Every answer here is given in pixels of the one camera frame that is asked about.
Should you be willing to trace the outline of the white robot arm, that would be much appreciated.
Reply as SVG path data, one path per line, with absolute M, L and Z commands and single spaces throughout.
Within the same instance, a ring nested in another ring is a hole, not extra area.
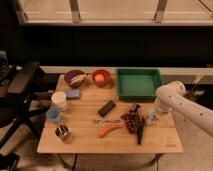
M 213 110 L 184 97 L 186 88 L 180 81 L 162 85 L 156 90 L 155 109 L 159 114 L 176 110 L 213 137 Z

